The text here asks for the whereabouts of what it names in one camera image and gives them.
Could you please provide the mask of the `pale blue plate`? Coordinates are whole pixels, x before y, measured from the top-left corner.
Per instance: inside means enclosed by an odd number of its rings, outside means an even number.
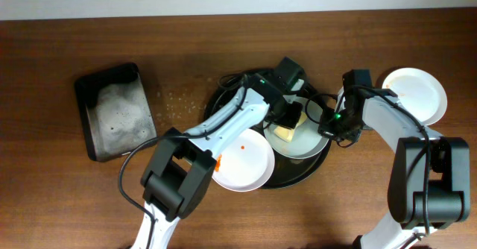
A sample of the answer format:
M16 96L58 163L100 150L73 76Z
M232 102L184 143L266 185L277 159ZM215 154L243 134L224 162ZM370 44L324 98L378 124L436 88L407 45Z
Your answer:
M285 99L288 103L300 103L302 105L302 111L305 112L306 102L308 101L307 98L286 95ZM322 114L321 107L313 101L309 102L307 111L309 115L316 115L318 118L320 118ZM295 130L291 142L285 142L278 138L274 134L276 127L275 124L271 124L268 128L264 129L264 135L271 147L285 157L304 160L316 156L328 143L328 139L318 133L318 124L313 122L308 116L307 120Z

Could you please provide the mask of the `yellow sponge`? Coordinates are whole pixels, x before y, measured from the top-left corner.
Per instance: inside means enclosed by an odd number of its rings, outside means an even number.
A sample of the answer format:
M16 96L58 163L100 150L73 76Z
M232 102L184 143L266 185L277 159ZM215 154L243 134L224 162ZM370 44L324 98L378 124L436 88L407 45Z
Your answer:
M300 118L293 129L277 126L274 129L274 134L280 138L282 141L291 142L294 136L295 130L301 126L307 120L307 115L302 111L300 114Z

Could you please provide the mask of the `white plate top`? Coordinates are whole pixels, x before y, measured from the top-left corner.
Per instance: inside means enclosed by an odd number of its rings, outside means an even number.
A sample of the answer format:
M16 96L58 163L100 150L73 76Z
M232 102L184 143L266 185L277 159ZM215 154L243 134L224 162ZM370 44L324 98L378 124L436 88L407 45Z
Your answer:
M404 108L423 125L433 125L446 112L445 89L434 76L421 69L394 70L384 79L382 88L395 92Z

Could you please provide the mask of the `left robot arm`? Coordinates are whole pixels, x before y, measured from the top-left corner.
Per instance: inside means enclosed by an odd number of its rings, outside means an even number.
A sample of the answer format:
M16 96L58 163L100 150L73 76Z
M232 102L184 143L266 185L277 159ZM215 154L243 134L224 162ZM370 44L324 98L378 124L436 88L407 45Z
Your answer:
M220 153L242 132L263 121L283 127L297 124L300 112L286 101L306 85L306 73L285 57L270 70L234 75L234 96L206 121L181 133L170 128L136 147L155 145L140 183L143 204L127 197L143 212L133 248L166 248L179 221L202 201Z

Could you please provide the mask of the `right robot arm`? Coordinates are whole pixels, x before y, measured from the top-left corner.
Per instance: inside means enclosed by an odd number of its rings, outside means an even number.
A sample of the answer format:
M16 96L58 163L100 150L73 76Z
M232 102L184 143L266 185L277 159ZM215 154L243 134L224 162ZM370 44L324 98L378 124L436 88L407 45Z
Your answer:
M470 215L470 148L420 122L391 89L376 89L367 69L343 77L335 108L326 107L318 133L354 145L361 131L375 130L394 152L388 213L353 248L410 248L422 238Z

